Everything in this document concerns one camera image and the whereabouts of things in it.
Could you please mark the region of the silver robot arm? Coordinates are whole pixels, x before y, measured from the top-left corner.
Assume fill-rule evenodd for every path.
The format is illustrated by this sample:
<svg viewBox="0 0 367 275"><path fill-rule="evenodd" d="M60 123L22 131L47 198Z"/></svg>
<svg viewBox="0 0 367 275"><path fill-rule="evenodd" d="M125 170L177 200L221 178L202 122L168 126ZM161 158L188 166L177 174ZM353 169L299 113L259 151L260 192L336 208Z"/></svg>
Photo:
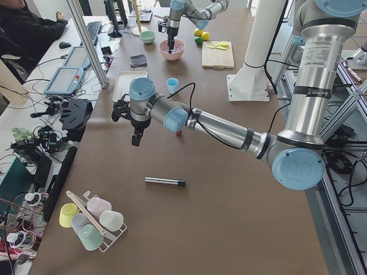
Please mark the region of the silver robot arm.
<svg viewBox="0 0 367 275"><path fill-rule="evenodd" d="M171 1L170 13L167 19L167 45L169 53L174 49L174 38L178 35L179 25L182 17L188 18L197 28L203 30L210 20L217 14L224 12L229 6L229 1L212 1L202 10L198 10L192 1Z"/></svg>
<svg viewBox="0 0 367 275"><path fill-rule="evenodd" d="M199 48L145 47L148 76L130 85L127 117L134 127L125 189L135 193L231 194L277 190L270 174L273 137L265 133L276 102L231 104L224 74L203 69Z"/></svg>

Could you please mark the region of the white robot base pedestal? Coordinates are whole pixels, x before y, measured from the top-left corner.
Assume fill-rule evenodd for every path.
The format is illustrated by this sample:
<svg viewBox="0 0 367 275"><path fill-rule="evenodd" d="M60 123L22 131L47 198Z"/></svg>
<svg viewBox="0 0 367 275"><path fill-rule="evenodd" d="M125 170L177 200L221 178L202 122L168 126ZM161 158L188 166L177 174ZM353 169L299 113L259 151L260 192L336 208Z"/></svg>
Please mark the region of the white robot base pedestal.
<svg viewBox="0 0 367 275"><path fill-rule="evenodd" d="M268 101L270 99L265 65L286 7L286 0L259 2L243 67L236 74L227 75L230 101Z"/></svg>

